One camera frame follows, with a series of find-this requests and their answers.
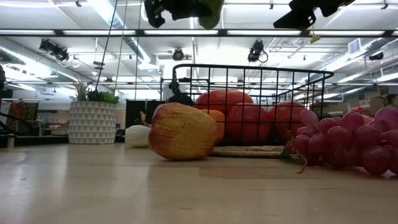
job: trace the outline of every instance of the white patterned planter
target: white patterned planter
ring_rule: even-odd
[[[95,101],[70,104],[69,143],[113,144],[116,134],[116,105]]]

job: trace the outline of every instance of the wooden table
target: wooden table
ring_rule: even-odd
[[[398,181],[278,159],[170,162],[149,149],[0,152],[1,224],[397,223]]]

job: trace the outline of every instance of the black wire basket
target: black wire basket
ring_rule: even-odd
[[[179,69],[187,71],[189,78],[177,78]],[[215,73],[218,74],[216,82],[211,81],[214,80]],[[209,110],[224,113],[224,121],[218,121],[224,124],[224,138],[218,143],[219,146],[275,146],[284,145],[290,131],[294,135],[295,129],[301,126],[301,122],[294,118],[297,114],[295,108],[300,108],[299,111],[312,110],[322,119],[325,80],[333,75],[333,72],[327,71],[289,68],[181,64],[174,67],[173,79],[162,81],[171,81],[174,93],[178,92],[179,85],[187,86],[186,92],[181,94],[192,98],[194,107],[206,109],[208,113]],[[241,104],[231,103],[228,99],[231,90],[240,91]],[[218,98],[214,102],[209,94],[212,91],[224,92],[225,100],[220,102]],[[262,117],[264,110],[267,112],[264,115],[267,119]],[[238,118],[235,114],[232,115],[235,111],[241,111]]]

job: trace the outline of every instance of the potted plant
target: potted plant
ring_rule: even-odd
[[[98,90],[89,91],[92,83],[73,83],[77,101],[70,105],[69,143],[113,144],[119,97]]]

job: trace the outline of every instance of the red grape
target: red grape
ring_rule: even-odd
[[[347,164],[345,162],[344,147],[335,146],[326,156],[326,162],[335,169],[344,169]]]
[[[389,170],[398,175],[398,148],[393,146],[385,146],[390,152],[391,160]]]
[[[374,116],[375,127],[380,132],[398,129],[398,110],[394,108],[381,108]]]
[[[350,131],[355,131],[364,125],[364,119],[362,115],[358,112],[349,112],[344,114],[343,123],[341,127],[346,128]]]
[[[334,119],[325,118],[322,119],[321,122],[319,122],[319,131],[322,134],[326,134],[329,131],[329,129],[335,126],[338,126],[338,124]]]
[[[337,122],[338,126],[341,126],[341,124],[343,123],[343,118],[340,117],[332,117],[332,119],[334,119]]]
[[[319,127],[319,119],[318,116],[310,110],[303,110],[300,113],[301,123],[306,125],[309,128],[318,129]]]
[[[297,135],[304,134],[308,137],[312,137],[314,134],[318,133],[316,129],[309,128],[309,127],[301,127],[297,130]]]
[[[371,146],[362,153],[363,167],[372,175],[387,172],[390,160],[390,152],[382,146]]]
[[[364,125],[354,132],[358,146],[375,146],[381,141],[380,131],[371,125]]]
[[[398,147],[398,129],[392,129],[381,134],[381,139],[386,140],[394,147]]]
[[[290,140],[288,143],[286,143],[286,150],[290,155],[296,155],[297,151],[294,149],[293,147],[293,141],[294,140]]]
[[[330,150],[331,144],[324,135],[314,136],[308,143],[308,151],[312,154],[320,155],[328,153]]]
[[[362,167],[362,153],[358,145],[345,149],[345,162],[350,167]]]
[[[303,152],[308,148],[308,142],[310,141],[310,137],[306,135],[299,135],[293,141],[294,149],[298,152]]]
[[[350,146],[353,143],[353,134],[346,128],[332,127],[327,132],[328,141],[336,146]]]

